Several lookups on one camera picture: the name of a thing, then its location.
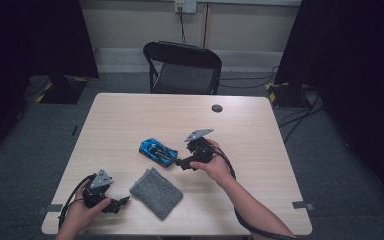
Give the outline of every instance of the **folded towel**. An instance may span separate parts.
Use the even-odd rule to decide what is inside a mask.
[[[160,220],[164,220],[183,197],[183,193],[155,168],[147,169],[130,188],[130,193],[140,199]]]

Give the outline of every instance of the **hand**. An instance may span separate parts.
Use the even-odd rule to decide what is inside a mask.
[[[62,224],[56,239],[74,239],[83,228],[92,222],[96,214],[111,203],[111,199],[106,198],[93,208],[86,207],[83,202],[83,189],[89,181],[90,180],[85,181],[79,189],[77,189],[74,201],[68,209],[67,216],[65,217],[64,223]]]
[[[211,139],[207,139],[207,141],[215,147],[214,149],[216,152],[220,152],[217,150],[217,148],[221,149],[217,142]],[[213,159],[209,163],[192,161],[189,165],[193,168],[205,171],[220,187],[223,187],[225,181],[233,179],[225,160],[217,154],[214,154]]]

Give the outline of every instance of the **toy car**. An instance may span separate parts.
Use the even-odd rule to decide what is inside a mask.
[[[164,146],[154,138],[147,139],[140,144],[139,152],[167,168],[177,159],[177,151]]]

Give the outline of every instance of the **chair seat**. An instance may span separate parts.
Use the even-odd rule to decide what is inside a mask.
[[[154,90],[159,93],[211,94],[215,74],[213,69],[165,63]]]

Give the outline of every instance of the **white table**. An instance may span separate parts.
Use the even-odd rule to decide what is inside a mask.
[[[212,106],[223,111],[216,113]],[[271,105],[262,97],[102,93],[97,95],[73,150],[52,204],[64,204],[87,175],[103,168],[114,183],[106,192],[120,199],[145,172],[155,167],[184,196],[160,221],[141,201],[131,198],[118,214],[99,214],[85,234],[105,235],[249,235],[236,220],[225,193],[202,171],[162,168],[138,152],[155,138],[190,156],[184,139],[195,129],[214,128],[206,138],[217,141],[229,157],[237,180],[270,208],[297,235],[312,226],[302,201]],[[59,213],[49,212],[45,234],[58,231]]]

